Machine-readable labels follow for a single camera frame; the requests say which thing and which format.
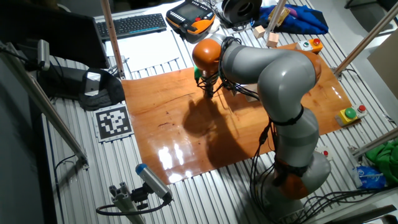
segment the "white paper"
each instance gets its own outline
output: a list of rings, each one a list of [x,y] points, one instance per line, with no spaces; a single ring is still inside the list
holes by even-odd
[[[131,72],[153,67],[179,58],[173,31],[139,35],[118,40],[120,54],[129,58]],[[106,55],[114,56],[110,41],[105,43]]]

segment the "blue cloth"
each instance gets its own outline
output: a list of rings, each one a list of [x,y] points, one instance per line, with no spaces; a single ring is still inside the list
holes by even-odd
[[[326,34],[329,31],[328,24],[322,12],[309,9],[307,6],[295,6],[286,4],[290,9],[289,15],[285,18],[282,25],[275,26],[274,32],[286,32],[290,34]],[[275,6],[260,8],[260,17],[252,21],[252,26],[268,26],[268,16]]]

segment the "metal slotted table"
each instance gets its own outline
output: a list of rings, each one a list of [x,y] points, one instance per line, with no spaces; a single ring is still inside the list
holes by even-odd
[[[304,0],[288,1],[288,3],[312,7],[308,1]],[[122,12],[115,14],[114,19],[135,16],[140,12],[142,11]],[[171,32],[174,36],[179,49],[179,58],[169,63],[132,73],[129,72],[128,66],[124,65],[127,79],[144,78],[193,66],[191,52],[194,45],[182,40],[171,30],[166,32]],[[218,32],[224,35],[232,33],[231,30],[225,29],[220,29]],[[266,48],[265,39],[256,39],[251,30],[234,34],[234,36],[240,38],[244,45]],[[345,54],[333,40],[331,34],[280,34],[278,45],[313,38],[319,38],[322,41],[324,49],[320,52],[320,55],[329,67],[337,67],[345,58]],[[87,69],[86,66],[70,60],[60,59],[60,63],[64,67]],[[111,65],[115,64],[115,59],[111,58]],[[369,116],[355,126],[320,137],[318,147],[327,146],[333,153],[331,174],[326,182],[307,198],[314,195],[322,196],[335,191],[356,189],[349,174],[350,170],[356,165],[356,161],[348,151],[348,146],[363,146],[395,128],[384,117],[384,109],[374,97],[368,85],[362,81],[360,75],[353,72],[343,72],[340,84],[352,104],[363,103],[366,105]],[[90,165],[88,170],[76,168],[77,159],[72,158],[57,170],[58,179],[61,180],[60,193],[65,223],[129,223],[126,217],[97,215],[95,208],[112,204],[111,194],[108,190],[110,185],[126,182],[130,189],[142,186],[141,178],[134,171],[137,164],[142,162],[134,135],[111,142],[99,143],[95,136],[91,118],[92,112],[83,111],[78,102],[73,100],[58,99],[54,107],[68,125],[78,143],[86,150]],[[53,167],[52,155],[55,158],[55,163],[58,163],[58,161],[73,155],[73,152],[44,116],[43,126],[49,164],[50,167]],[[266,167],[271,166],[273,158],[273,152],[262,155],[259,170],[264,171]],[[171,203],[171,206],[143,215],[146,223],[264,223],[263,215],[255,208],[254,203],[249,198],[250,166],[251,160],[248,159],[170,184],[169,188],[172,190],[174,202]],[[52,177],[57,219],[59,223],[62,223],[52,169],[50,175]],[[333,204],[320,212],[311,222],[325,223],[387,197],[391,193],[386,192],[354,204]],[[154,208],[159,206],[161,201],[155,195],[150,195],[148,203],[150,208]]]

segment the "keyboard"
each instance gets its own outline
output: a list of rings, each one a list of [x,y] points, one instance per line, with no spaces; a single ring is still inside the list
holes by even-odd
[[[116,19],[113,20],[113,24],[118,38],[132,37],[166,30],[166,23],[160,13]],[[109,40],[106,23],[99,22],[97,23],[97,27],[101,40]]]

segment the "wooden board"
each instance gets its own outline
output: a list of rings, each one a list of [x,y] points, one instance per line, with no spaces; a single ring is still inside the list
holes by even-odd
[[[252,157],[268,123],[260,102],[242,94],[221,90],[204,99],[193,68],[122,84],[142,162],[166,184]],[[351,106],[323,60],[321,78],[302,104],[314,112],[320,134],[340,129],[334,117]],[[261,153],[269,151],[265,143]]]

